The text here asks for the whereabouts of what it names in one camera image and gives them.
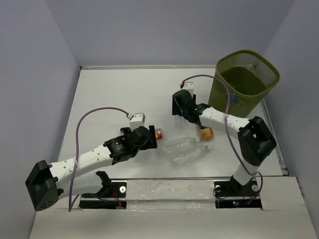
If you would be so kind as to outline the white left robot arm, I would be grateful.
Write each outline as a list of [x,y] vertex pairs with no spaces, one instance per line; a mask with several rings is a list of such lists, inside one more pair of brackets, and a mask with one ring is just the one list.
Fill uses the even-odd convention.
[[106,141],[104,144],[79,156],[48,164],[37,162],[26,179],[25,185],[35,211],[43,211],[66,192],[66,184],[75,178],[99,169],[133,158],[141,150],[157,148],[155,127],[140,126],[133,131]]

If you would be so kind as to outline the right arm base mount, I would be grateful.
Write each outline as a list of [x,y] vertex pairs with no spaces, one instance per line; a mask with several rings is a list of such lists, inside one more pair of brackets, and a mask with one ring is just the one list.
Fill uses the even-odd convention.
[[256,197],[259,190],[256,180],[248,184],[243,192],[235,192],[230,187],[229,181],[214,181],[213,196],[217,209],[242,209],[262,208],[260,196]]

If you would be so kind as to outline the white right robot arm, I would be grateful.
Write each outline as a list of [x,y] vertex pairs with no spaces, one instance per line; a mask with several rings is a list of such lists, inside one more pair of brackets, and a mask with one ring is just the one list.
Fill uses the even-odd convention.
[[238,118],[220,112],[207,104],[197,104],[187,90],[179,90],[172,96],[172,114],[190,123],[225,131],[227,138],[237,139],[241,153],[240,165],[232,175],[229,189],[234,195],[243,194],[258,168],[276,148],[277,142],[261,117]]

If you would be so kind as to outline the blue label bottle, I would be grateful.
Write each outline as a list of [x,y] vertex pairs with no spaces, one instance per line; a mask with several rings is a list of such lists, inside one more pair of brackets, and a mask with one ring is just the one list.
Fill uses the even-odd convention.
[[229,96],[230,96],[230,105],[240,106],[240,99],[234,92],[230,92]]
[[175,117],[175,126],[179,130],[184,130],[187,127],[187,123],[183,117],[176,116]]

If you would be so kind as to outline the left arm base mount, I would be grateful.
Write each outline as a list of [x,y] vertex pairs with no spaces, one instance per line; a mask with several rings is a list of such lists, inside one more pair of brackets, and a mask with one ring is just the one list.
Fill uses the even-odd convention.
[[127,182],[125,180],[111,180],[104,171],[97,171],[102,187],[97,193],[86,193],[80,198],[81,209],[126,209]]

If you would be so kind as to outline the red cap red label bottle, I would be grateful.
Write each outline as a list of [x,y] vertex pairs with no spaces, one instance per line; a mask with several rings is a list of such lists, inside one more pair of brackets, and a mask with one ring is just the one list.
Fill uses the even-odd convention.
[[155,129],[156,140],[163,139],[163,130],[161,128]]

